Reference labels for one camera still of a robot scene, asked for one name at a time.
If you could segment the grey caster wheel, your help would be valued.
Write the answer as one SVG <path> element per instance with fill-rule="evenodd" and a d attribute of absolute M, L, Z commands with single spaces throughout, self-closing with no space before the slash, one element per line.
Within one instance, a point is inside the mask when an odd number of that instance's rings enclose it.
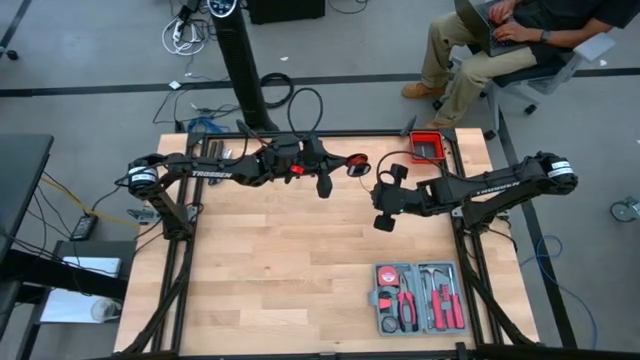
<path fill-rule="evenodd" d="M 640 219 L 640 200 L 627 197 L 625 200 L 614 202 L 610 206 L 611 215 L 623 223 L 633 222 Z"/>

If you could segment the red tape measure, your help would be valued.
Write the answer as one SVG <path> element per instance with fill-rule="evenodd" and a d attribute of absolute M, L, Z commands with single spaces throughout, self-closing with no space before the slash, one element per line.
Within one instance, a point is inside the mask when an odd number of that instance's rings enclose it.
<path fill-rule="evenodd" d="M 377 284 L 380 287 L 398 287 L 399 283 L 399 274 L 394 266 L 384 265 L 377 268 Z"/>

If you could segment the person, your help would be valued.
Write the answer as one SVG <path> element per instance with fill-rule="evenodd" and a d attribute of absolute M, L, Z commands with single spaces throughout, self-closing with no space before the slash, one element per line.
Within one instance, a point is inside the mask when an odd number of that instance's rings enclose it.
<path fill-rule="evenodd" d="M 430 24 L 421 78 L 416 83 L 445 86 L 448 99 L 434 119 L 457 123 L 493 78 L 545 64 L 595 35 L 625 28 L 638 13 L 640 0 L 520 0 L 506 22 L 548 30 L 549 41 L 525 42 L 525 48 L 495 57 L 481 51 L 466 59 L 453 78 L 448 68 L 452 49 L 477 41 L 457 13 L 444 14 Z"/>

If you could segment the red-handled pliers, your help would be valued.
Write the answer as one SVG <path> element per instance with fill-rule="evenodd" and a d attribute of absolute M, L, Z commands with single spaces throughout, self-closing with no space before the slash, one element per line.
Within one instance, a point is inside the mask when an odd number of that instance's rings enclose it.
<path fill-rule="evenodd" d="M 399 276 L 399 292 L 397 294 L 397 311 L 399 326 L 402 332 L 419 330 L 418 315 L 413 293 L 410 291 L 406 276 Z"/>

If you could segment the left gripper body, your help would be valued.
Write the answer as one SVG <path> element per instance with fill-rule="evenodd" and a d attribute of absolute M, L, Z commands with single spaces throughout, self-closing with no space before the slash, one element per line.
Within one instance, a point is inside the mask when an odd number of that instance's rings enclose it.
<path fill-rule="evenodd" d="M 326 199 L 333 189 L 328 173 L 327 155 L 323 142 L 315 135 L 306 140 L 299 140 L 294 135 L 273 137 L 270 141 L 257 138 L 262 147 L 257 151 L 259 175 L 257 185 L 273 182 L 283 178 L 289 184 L 293 178 L 316 176 L 318 196 Z M 291 172 L 293 165 L 302 166 L 304 175 Z"/>

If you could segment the black wire spool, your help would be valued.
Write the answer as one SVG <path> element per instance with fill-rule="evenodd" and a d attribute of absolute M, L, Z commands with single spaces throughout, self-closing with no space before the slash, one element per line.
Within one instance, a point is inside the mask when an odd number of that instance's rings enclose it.
<path fill-rule="evenodd" d="M 365 176 L 371 170 L 371 165 L 368 162 L 368 156 L 364 153 L 353 154 L 350 157 L 350 161 L 347 163 L 350 166 L 349 172 L 346 173 L 349 177 L 359 178 Z"/>

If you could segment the black floor box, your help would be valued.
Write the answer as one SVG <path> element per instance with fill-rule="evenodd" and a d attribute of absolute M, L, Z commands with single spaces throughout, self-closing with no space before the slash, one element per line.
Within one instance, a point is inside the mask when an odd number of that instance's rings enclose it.
<path fill-rule="evenodd" d="M 317 19 L 325 16 L 326 0 L 246 0 L 252 24 Z"/>

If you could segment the black desk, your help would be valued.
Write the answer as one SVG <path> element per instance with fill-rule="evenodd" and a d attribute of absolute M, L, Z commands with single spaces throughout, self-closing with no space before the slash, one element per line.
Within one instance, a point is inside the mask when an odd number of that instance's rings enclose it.
<path fill-rule="evenodd" d="M 127 281 L 68 265 L 42 250 L 18 250 L 16 234 L 43 174 L 54 137 L 0 134 L 0 339 L 15 305 L 33 304 L 17 355 L 28 360 L 40 325 L 37 315 L 53 289 L 84 291 L 122 300 Z"/>

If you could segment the clear plastic cup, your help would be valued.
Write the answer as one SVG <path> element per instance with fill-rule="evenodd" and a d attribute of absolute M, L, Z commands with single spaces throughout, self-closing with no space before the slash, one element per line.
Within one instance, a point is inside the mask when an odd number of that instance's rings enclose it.
<path fill-rule="evenodd" d="M 121 315 L 122 304 L 112 299 L 99 299 L 91 307 L 91 317 L 99 323 L 118 319 Z"/>

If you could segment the red-handled screwdriver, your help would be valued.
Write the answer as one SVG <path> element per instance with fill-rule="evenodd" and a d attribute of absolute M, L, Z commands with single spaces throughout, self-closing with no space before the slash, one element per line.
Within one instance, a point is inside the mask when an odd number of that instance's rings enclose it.
<path fill-rule="evenodd" d="M 460 298 L 456 291 L 452 267 L 448 268 L 448 278 L 450 282 L 450 290 L 451 290 L 450 297 L 451 297 L 451 303 L 452 303 L 454 324 L 457 329 L 463 329 L 465 327 L 464 317 L 462 313 Z"/>

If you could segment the black power adapter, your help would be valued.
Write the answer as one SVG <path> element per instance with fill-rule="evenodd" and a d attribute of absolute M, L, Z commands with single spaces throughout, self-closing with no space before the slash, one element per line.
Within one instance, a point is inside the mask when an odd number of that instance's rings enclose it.
<path fill-rule="evenodd" d="M 69 236 L 70 241 L 86 241 L 91 237 L 91 234 L 98 222 L 98 217 L 93 214 L 85 214 L 81 216 L 76 223 L 73 231 Z"/>

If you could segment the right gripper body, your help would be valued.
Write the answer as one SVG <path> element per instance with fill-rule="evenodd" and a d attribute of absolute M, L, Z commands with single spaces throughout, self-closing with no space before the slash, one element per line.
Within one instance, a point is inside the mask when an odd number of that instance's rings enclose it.
<path fill-rule="evenodd" d="M 376 183 L 381 186 L 380 193 L 376 196 L 381 204 L 379 208 L 374 207 L 380 214 L 375 217 L 373 226 L 377 230 L 392 232 L 396 222 L 393 215 L 424 215 L 425 197 L 419 189 L 411 190 L 401 186 L 408 175 L 407 167 L 393 164 L 383 174 L 390 175 L 393 181 L 389 183 L 379 179 Z"/>

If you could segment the black tower fan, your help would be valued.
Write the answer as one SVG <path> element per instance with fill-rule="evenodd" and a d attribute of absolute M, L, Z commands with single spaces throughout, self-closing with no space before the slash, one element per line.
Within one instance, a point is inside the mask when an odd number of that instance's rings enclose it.
<path fill-rule="evenodd" d="M 206 0 L 206 4 L 244 121 L 254 130 L 278 131 L 266 108 L 240 0 Z"/>

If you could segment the grey laptop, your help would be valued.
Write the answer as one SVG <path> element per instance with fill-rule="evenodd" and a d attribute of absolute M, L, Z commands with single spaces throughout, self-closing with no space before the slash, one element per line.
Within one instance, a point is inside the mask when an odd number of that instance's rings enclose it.
<path fill-rule="evenodd" d="M 457 15 L 466 28 L 474 35 L 479 47 L 489 56 L 495 57 L 516 51 L 527 46 L 526 43 L 498 41 L 494 36 L 497 25 L 489 18 L 490 8 L 500 0 L 486 2 L 472 0 L 454 0 Z"/>

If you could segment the white power strip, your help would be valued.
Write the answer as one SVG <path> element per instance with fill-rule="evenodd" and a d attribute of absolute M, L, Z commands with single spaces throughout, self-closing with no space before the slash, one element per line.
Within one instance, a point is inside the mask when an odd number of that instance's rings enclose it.
<path fill-rule="evenodd" d="M 161 43 L 171 55 L 190 57 L 200 53 L 207 41 L 206 26 L 199 19 L 174 17 L 161 32 Z"/>

